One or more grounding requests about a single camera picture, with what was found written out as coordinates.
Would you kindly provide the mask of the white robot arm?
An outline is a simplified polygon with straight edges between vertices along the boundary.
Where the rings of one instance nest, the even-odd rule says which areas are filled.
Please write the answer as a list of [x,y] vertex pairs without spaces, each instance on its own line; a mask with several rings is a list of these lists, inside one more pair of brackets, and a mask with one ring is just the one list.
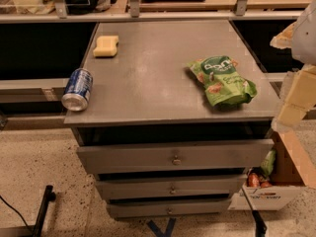
[[292,58],[303,64],[299,71],[288,72],[282,82],[272,128],[286,132],[316,105],[316,3],[312,2],[294,23],[273,37],[270,46],[290,48]]

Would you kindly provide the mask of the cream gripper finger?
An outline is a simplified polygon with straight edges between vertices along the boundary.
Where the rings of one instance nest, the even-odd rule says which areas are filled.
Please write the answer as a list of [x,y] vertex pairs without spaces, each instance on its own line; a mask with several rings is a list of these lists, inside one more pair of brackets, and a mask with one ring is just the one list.
[[274,36],[270,42],[270,46],[278,49],[291,48],[294,26],[295,24],[292,23],[281,33]]
[[316,66],[305,64],[293,75],[276,122],[294,127],[316,105]]

